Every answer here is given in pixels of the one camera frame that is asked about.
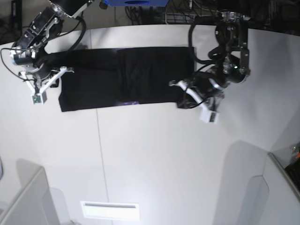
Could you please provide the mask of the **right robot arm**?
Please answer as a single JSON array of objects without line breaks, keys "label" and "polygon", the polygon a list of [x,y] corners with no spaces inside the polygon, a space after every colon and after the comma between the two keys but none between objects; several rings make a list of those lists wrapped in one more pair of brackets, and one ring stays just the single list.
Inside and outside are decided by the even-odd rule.
[{"label": "right robot arm", "polygon": [[43,82],[54,76],[51,63],[55,57],[45,51],[46,45],[60,37],[65,18],[73,18],[82,26],[82,31],[75,43],[64,52],[63,57],[73,51],[87,30],[83,12],[92,3],[92,0],[51,0],[51,5],[35,17],[28,29],[9,49],[12,62],[25,68],[24,77],[22,73],[18,77],[28,83],[33,81],[35,95],[40,92]]}]

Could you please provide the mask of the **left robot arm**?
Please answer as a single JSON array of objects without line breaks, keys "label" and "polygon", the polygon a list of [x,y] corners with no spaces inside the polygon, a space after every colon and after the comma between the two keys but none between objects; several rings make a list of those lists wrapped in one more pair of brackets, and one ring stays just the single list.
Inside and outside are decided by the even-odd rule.
[{"label": "left robot arm", "polygon": [[218,46],[209,51],[208,59],[201,60],[193,49],[193,31],[197,25],[210,21],[210,16],[196,16],[188,31],[188,49],[192,59],[202,65],[190,78],[183,81],[181,109],[206,105],[215,111],[225,97],[224,90],[231,83],[241,83],[250,75],[248,22],[234,11],[219,12],[215,19]]}]

